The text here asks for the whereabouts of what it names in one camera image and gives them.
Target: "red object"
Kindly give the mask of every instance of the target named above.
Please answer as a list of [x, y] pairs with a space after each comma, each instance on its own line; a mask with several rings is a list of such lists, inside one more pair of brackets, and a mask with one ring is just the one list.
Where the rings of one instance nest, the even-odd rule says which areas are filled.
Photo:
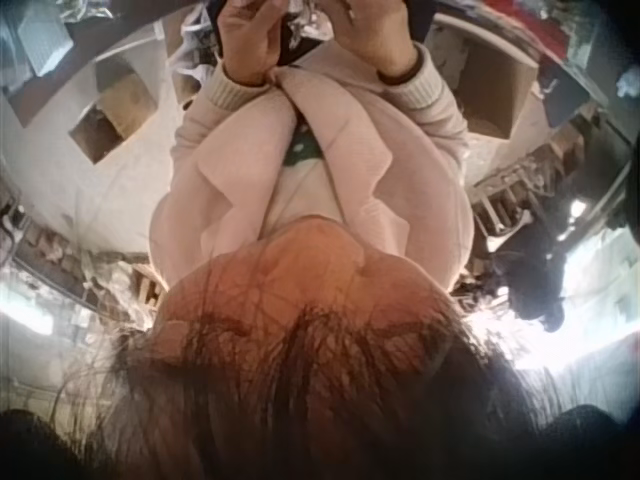
[[514, 5], [514, 0], [484, 0], [484, 4], [518, 20], [560, 60], [567, 58], [569, 36], [560, 29], [560, 25], [555, 20], [540, 20], [521, 7]]

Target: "pink cardigan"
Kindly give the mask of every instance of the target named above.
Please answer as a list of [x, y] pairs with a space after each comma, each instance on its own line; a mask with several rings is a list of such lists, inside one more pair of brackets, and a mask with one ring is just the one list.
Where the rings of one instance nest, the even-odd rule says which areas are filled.
[[473, 217], [462, 186], [466, 122], [423, 49], [400, 87], [336, 43], [249, 89], [218, 69], [176, 133], [174, 177], [152, 220], [152, 262], [167, 286], [255, 242], [304, 114], [348, 228], [406, 257], [449, 290], [469, 258]]

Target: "hair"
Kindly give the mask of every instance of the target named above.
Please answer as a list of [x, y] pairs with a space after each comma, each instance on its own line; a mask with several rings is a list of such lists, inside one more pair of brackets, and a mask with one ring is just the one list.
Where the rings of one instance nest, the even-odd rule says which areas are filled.
[[82, 478], [556, 478], [521, 379], [438, 311], [380, 329], [306, 308], [268, 341], [204, 315], [178, 355], [128, 342], [114, 402], [89, 429], [76, 406]]

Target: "hand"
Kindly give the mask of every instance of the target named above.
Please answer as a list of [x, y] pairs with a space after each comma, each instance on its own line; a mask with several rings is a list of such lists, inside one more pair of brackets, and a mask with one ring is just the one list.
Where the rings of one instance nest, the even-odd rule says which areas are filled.
[[224, 70], [229, 79], [256, 87], [278, 64], [280, 28], [289, 0], [228, 0], [218, 28], [224, 50]]
[[407, 74], [419, 61], [403, 0], [319, 0], [336, 41], [385, 77]]

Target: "box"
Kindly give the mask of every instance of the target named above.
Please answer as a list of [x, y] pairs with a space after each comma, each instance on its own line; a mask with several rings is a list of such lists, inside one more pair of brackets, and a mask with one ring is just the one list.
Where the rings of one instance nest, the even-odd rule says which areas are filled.
[[144, 81], [119, 57], [99, 62], [96, 76], [100, 96], [69, 132], [93, 164], [131, 138], [158, 109]]
[[464, 40], [466, 64], [458, 79], [446, 80], [469, 122], [469, 131], [509, 140], [537, 79], [537, 62], [497, 35], [468, 22], [441, 14], [435, 21]]

